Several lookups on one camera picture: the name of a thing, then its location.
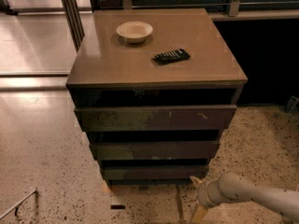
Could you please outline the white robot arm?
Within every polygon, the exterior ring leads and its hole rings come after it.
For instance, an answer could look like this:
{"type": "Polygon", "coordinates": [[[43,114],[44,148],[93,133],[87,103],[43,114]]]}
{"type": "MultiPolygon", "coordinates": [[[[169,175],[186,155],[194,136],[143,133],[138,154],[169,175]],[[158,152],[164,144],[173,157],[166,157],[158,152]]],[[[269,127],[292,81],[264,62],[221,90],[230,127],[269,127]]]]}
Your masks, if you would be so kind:
{"type": "Polygon", "coordinates": [[[200,224],[208,210],[223,203],[254,202],[281,215],[288,222],[299,222],[299,192],[263,187],[243,176],[222,174],[212,182],[190,176],[197,192],[192,224],[200,224]]]}

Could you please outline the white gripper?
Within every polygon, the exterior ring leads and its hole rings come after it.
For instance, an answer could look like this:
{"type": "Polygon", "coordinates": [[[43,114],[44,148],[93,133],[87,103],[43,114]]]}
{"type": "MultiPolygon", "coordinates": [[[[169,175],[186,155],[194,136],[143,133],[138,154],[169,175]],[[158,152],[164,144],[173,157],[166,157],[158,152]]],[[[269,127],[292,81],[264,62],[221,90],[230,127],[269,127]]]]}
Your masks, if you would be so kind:
{"type": "Polygon", "coordinates": [[[201,224],[208,212],[208,208],[216,207],[222,202],[222,194],[218,181],[203,181],[191,175],[190,180],[197,187],[197,203],[192,211],[190,224],[201,224]]]}

